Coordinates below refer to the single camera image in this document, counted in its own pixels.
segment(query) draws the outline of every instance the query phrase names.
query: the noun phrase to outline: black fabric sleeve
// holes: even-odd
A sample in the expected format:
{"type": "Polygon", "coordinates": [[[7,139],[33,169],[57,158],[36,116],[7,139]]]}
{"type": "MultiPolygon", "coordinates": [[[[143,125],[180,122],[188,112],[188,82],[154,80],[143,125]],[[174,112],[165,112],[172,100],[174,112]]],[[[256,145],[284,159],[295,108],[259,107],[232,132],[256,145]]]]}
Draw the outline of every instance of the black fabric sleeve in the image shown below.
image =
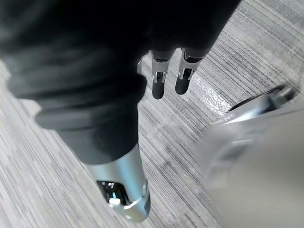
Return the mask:
{"type": "Polygon", "coordinates": [[[138,142],[137,103],[146,79],[144,18],[94,1],[4,0],[0,54],[9,90],[42,107],[37,123],[56,130],[84,163],[102,164],[138,142]]]}

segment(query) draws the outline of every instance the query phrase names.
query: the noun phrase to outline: gray striped carpet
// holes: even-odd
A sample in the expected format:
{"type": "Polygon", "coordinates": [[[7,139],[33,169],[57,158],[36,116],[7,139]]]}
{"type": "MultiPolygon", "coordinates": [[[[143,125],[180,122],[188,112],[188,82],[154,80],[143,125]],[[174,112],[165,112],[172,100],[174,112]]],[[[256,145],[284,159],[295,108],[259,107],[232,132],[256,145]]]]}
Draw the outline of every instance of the gray striped carpet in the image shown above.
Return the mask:
{"type": "Polygon", "coordinates": [[[39,108],[5,89],[9,74],[1,65],[0,227],[219,227],[193,152],[210,123],[232,105],[286,80],[301,86],[303,15],[303,0],[243,1],[183,96],[174,91],[181,51],[172,58],[160,101],[151,94],[151,57],[144,57],[149,83],[139,104],[139,133],[152,209],[141,224],[108,209],[72,152],[33,122],[39,108]]]}

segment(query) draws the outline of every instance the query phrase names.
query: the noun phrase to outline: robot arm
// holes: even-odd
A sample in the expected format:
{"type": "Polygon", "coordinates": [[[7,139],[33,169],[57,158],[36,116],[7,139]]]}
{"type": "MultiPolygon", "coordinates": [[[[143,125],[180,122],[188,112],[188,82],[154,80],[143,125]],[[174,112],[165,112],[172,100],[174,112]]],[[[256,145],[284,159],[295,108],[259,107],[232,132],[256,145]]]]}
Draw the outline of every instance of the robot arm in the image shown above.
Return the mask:
{"type": "Polygon", "coordinates": [[[111,208],[142,221],[150,195],[138,149],[137,103],[146,86],[138,59],[153,50],[152,91],[160,99],[174,49],[185,47],[176,83],[184,94],[238,3],[207,0],[196,8],[187,1],[185,10],[156,1],[147,12],[132,1],[3,0],[0,54],[9,90],[41,106],[37,123],[56,130],[111,208]]]}

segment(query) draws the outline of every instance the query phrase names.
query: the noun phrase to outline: silver cylindrical joint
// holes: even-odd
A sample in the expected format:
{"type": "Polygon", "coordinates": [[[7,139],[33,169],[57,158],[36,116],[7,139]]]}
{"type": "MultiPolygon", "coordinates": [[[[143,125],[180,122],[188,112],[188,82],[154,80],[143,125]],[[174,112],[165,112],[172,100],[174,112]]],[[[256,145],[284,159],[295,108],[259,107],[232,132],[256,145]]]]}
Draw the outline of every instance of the silver cylindrical joint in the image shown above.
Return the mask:
{"type": "Polygon", "coordinates": [[[132,222],[141,222],[148,216],[151,200],[138,144],[115,161],[86,167],[109,207],[132,222]]]}

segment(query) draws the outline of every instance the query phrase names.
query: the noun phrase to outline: blurry white object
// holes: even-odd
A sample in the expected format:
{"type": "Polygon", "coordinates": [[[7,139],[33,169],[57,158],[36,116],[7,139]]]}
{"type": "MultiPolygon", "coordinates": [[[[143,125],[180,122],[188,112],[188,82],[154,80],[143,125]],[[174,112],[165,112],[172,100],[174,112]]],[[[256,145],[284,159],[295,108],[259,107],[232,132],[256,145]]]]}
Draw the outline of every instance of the blurry white object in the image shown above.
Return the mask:
{"type": "Polygon", "coordinates": [[[280,86],[212,125],[198,158],[223,228],[304,227],[304,103],[280,86]]]}

